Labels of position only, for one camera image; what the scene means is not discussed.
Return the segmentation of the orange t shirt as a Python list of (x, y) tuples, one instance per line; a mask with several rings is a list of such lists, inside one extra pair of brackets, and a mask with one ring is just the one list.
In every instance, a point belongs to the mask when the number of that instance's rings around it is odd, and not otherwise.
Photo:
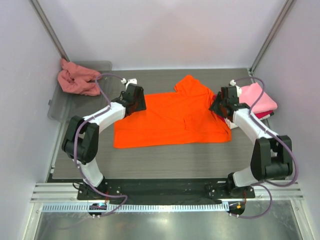
[(191, 75), (180, 80), (173, 92), (146, 95), (146, 110), (114, 124), (114, 148), (231, 141), (230, 128), (209, 110), (214, 96)]

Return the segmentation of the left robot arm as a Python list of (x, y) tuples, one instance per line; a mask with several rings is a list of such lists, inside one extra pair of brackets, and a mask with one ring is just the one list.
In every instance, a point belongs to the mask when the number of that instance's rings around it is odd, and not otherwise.
[(61, 145), (62, 151), (79, 169), (89, 194), (97, 200), (107, 192), (105, 177), (96, 160), (100, 133), (115, 122), (147, 109), (144, 89), (137, 80), (129, 79), (124, 85), (125, 90), (106, 107), (85, 117), (72, 117)]

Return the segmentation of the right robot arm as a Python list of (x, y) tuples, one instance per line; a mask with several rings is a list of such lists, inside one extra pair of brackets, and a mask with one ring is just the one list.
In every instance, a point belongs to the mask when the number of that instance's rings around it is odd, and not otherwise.
[(225, 191), (231, 198), (243, 193), (245, 187), (275, 178), (285, 178), (294, 171), (292, 142), (287, 135), (270, 130), (246, 103), (239, 102), (240, 88), (225, 86), (216, 95), (209, 110), (238, 126), (253, 143), (250, 165), (230, 173)]

